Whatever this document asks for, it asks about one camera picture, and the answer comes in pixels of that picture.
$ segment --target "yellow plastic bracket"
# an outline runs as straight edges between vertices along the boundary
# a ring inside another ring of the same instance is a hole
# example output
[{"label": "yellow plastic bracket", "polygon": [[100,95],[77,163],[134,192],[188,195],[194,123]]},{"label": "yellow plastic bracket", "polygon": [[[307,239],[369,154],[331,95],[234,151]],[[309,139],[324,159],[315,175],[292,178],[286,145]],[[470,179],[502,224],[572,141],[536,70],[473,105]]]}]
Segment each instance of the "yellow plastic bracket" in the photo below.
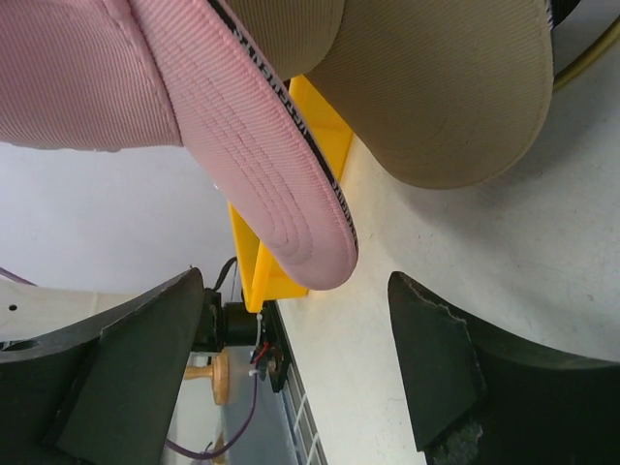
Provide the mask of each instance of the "yellow plastic bracket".
[{"label": "yellow plastic bracket", "polygon": [[[336,179],[342,178],[353,131],[303,76],[291,79],[289,93],[322,149]],[[265,245],[229,204],[232,234],[248,312],[259,313],[266,300],[308,294],[282,270]]]}]

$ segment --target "baseball cap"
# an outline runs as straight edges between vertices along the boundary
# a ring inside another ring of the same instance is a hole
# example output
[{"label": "baseball cap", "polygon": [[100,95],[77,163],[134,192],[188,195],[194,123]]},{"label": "baseball cap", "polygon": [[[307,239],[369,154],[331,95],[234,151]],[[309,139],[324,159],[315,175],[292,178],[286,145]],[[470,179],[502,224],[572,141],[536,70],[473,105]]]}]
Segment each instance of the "baseball cap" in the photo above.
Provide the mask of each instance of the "baseball cap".
[{"label": "baseball cap", "polygon": [[345,282],[356,230],[282,79],[219,0],[3,0],[0,140],[183,145],[310,289]]}]

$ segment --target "purple wire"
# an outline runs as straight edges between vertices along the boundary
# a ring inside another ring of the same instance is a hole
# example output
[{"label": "purple wire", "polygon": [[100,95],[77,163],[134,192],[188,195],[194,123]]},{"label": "purple wire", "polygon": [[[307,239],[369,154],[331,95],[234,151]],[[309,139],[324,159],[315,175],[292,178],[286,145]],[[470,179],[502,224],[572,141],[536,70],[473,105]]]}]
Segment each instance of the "purple wire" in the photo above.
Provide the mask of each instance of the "purple wire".
[{"label": "purple wire", "polygon": [[211,460],[213,458],[219,457],[220,455],[226,453],[234,443],[238,441],[238,439],[243,435],[245,430],[247,429],[250,421],[252,420],[252,416],[254,415],[254,411],[256,410],[256,402],[259,391],[259,376],[254,374],[254,394],[252,397],[252,407],[250,408],[250,415],[248,415],[247,420],[241,425],[241,428],[236,432],[232,439],[224,444],[221,449],[205,452],[193,452],[191,450],[185,449],[181,447],[179,444],[171,441],[170,439],[166,439],[166,446],[170,450],[174,450],[176,453],[179,453],[185,457],[193,458],[194,460]]},{"label": "purple wire", "polygon": [[0,266],[0,276],[4,276],[5,278],[10,279],[11,281],[15,281],[19,284],[27,284],[28,286],[36,286],[35,283],[31,283],[27,279],[23,279],[21,276],[17,276],[16,274],[11,273],[8,269]]}]

